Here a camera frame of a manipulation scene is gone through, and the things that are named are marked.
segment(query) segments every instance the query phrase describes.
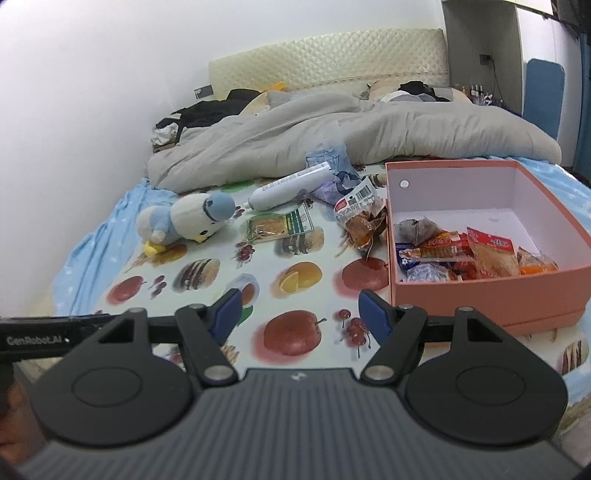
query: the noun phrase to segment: blue and white plush penguin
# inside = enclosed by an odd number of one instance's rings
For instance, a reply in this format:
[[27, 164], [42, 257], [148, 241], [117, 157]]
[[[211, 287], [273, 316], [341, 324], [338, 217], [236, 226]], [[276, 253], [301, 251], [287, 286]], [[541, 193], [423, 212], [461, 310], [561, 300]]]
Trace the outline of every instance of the blue and white plush penguin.
[[181, 238], [203, 242], [224, 226], [236, 209], [231, 195], [192, 193], [172, 206], [148, 207], [138, 216], [144, 253], [151, 257]]

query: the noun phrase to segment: bottle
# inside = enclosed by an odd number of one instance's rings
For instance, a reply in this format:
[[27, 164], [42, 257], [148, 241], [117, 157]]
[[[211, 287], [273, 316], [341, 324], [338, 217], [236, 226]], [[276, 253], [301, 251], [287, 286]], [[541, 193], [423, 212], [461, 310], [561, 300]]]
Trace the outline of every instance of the bottle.
[[333, 178], [328, 162], [322, 162], [257, 188], [248, 198], [248, 205], [253, 210], [264, 212], [313, 192]]

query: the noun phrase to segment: headboard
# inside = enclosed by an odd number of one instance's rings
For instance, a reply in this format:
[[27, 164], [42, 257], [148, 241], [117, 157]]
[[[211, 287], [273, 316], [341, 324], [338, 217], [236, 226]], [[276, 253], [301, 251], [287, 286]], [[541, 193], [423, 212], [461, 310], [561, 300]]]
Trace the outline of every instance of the headboard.
[[267, 45], [209, 62], [213, 93], [264, 90], [285, 82], [290, 91], [317, 87], [351, 90], [379, 79], [449, 85], [447, 44], [441, 29], [383, 28], [319, 35]]

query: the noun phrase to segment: pile of clothes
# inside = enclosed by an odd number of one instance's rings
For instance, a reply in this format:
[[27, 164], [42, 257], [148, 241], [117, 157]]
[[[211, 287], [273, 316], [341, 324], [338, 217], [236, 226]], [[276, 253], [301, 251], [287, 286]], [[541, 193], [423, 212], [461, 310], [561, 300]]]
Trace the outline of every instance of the pile of clothes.
[[152, 132], [154, 152], [175, 146], [185, 128], [210, 127], [224, 117], [238, 115], [260, 94], [256, 90], [235, 89], [225, 100], [197, 102], [171, 113], [158, 122]]

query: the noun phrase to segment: packaged food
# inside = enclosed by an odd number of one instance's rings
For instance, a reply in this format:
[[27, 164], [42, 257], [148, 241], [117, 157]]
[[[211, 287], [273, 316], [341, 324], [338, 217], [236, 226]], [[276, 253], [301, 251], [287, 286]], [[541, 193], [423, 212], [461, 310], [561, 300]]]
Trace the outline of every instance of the packaged food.
[[461, 281], [450, 268], [435, 263], [419, 263], [407, 271], [407, 281]]
[[412, 260], [411, 258], [407, 258], [406, 256], [401, 256], [400, 252], [405, 250], [411, 250], [415, 248], [413, 244], [396, 244], [396, 260], [398, 261], [398, 265], [400, 265], [400, 269], [403, 272], [406, 272], [409, 268], [412, 268], [419, 264], [417, 260]]
[[369, 179], [364, 179], [335, 205], [335, 217], [351, 243], [367, 258], [374, 237], [386, 228], [386, 207]]
[[420, 245], [443, 232], [435, 222], [428, 218], [422, 220], [403, 220], [394, 226], [394, 238], [403, 244]]
[[480, 278], [473, 259], [470, 261], [455, 262], [451, 268], [457, 275], [461, 276], [462, 280], [477, 280]]
[[521, 275], [558, 270], [558, 265], [550, 257], [544, 254], [534, 255], [521, 247], [517, 251], [517, 263]]
[[510, 277], [519, 275], [517, 256], [508, 238], [489, 235], [473, 228], [467, 229], [470, 248], [478, 273], [483, 277]]
[[251, 217], [246, 225], [246, 241], [264, 242], [314, 229], [305, 202], [287, 213], [261, 213]]
[[472, 259], [467, 236], [441, 232], [418, 247], [400, 251], [400, 257], [417, 262], [458, 262]]

